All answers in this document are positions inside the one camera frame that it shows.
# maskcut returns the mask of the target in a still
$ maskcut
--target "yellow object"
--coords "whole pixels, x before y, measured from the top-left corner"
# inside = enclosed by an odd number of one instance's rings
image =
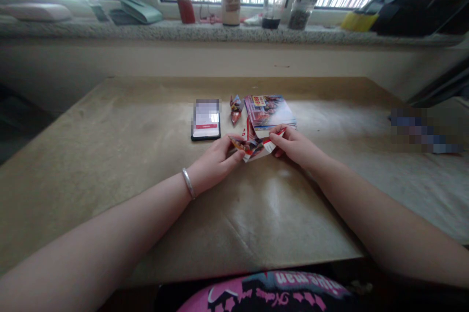
[[[350,11],[347,16],[345,16],[345,19],[343,19],[341,28],[347,31],[368,32],[378,19],[378,16],[378,14],[357,14]]]

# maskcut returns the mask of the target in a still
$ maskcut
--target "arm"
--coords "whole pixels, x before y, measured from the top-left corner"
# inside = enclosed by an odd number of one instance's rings
[[[378,264],[410,278],[469,288],[469,251],[455,240],[327,156],[298,131],[289,127],[284,138],[276,134],[270,138],[279,147],[276,156],[285,152],[311,172]]]
[[[225,136],[187,171],[195,193],[215,186],[242,160]],[[2,311],[95,311],[191,201],[181,173],[51,242],[0,280]]]

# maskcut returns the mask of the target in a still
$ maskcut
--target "smartphone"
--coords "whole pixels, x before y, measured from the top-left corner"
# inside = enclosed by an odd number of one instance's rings
[[[192,121],[192,141],[204,141],[221,137],[220,100],[197,99]]]

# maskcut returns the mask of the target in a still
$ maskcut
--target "hand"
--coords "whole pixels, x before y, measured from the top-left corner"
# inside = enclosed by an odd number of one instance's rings
[[[230,136],[242,139],[240,135]],[[244,157],[242,150],[237,150],[226,158],[227,152],[232,147],[233,143],[228,135],[225,135],[212,143],[210,148],[187,169],[197,196],[221,182],[241,162]]]
[[[283,128],[286,130],[283,137],[280,137],[276,133]],[[330,159],[306,136],[290,126],[284,124],[275,126],[270,130],[269,137],[278,146],[274,153],[277,158],[286,153],[292,161],[306,170],[315,172],[323,162]]]

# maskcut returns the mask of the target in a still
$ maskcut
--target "table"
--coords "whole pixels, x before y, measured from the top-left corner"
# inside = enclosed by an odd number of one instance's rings
[[[469,243],[467,155],[402,153],[387,120],[401,101],[366,78],[109,78],[0,168],[0,267],[189,166],[196,98],[282,93],[298,129],[331,156]],[[126,285],[363,256],[320,189],[273,156],[242,164],[192,202]]]

